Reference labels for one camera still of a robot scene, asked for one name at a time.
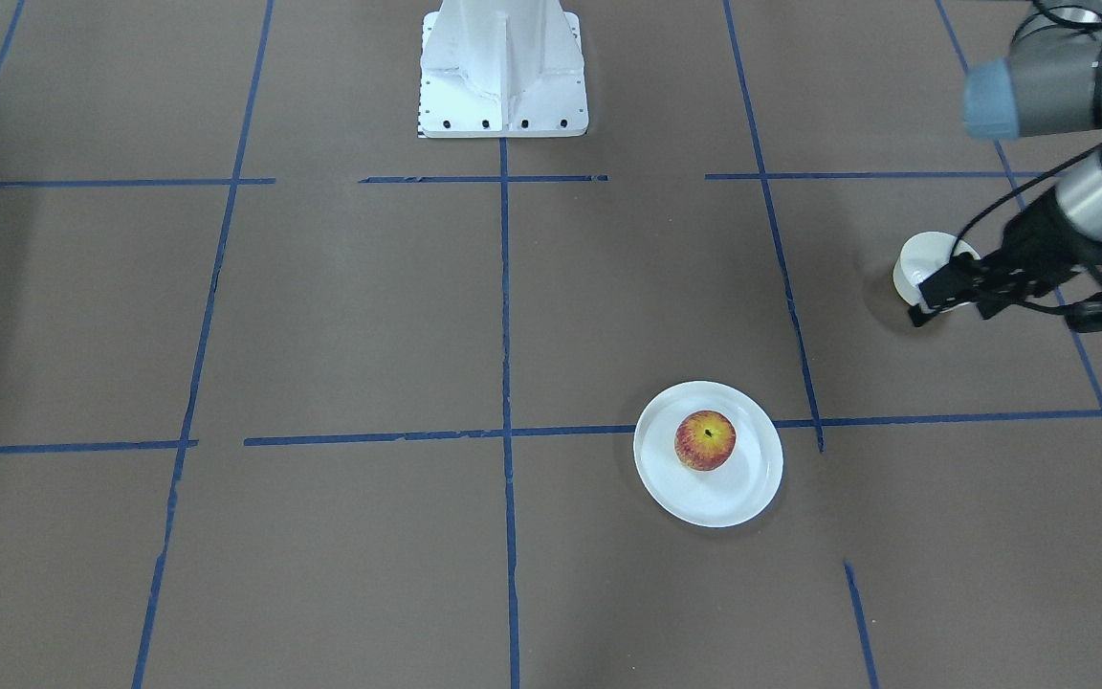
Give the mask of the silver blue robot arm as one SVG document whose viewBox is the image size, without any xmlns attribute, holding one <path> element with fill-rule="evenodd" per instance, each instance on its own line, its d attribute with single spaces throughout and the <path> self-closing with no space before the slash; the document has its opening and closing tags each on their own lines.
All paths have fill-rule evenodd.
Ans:
<svg viewBox="0 0 1102 689">
<path fill-rule="evenodd" d="M 1003 58 L 968 71 L 968 134 L 985 140 L 1102 130 L 1102 1 L 1035 1 Z M 972 304 L 1018 306 L 1102 331 L 1102 144 L 1055 166 L 1054 189 L 1005 224 L 997 250 L 958 245 L 915 288 L 915 325 Z"/>
</svg>

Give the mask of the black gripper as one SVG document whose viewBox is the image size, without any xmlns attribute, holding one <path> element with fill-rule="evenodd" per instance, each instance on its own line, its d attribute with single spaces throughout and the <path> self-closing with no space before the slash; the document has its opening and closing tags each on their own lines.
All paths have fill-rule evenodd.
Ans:
<svg viewBox="0 0 1102 689">
<path fill-rule="evenodd" d="M 907 309 L 914 329 L 944 311 L 977 302 L 1027 302 L 1054 292 L 1096 262 L 1102 243 L 1081 232 L 1050 189 L 1006 223 L 1001 248 L 982 261 L 953 256 L 918 284 L 918 302 Z"/>
</svg>

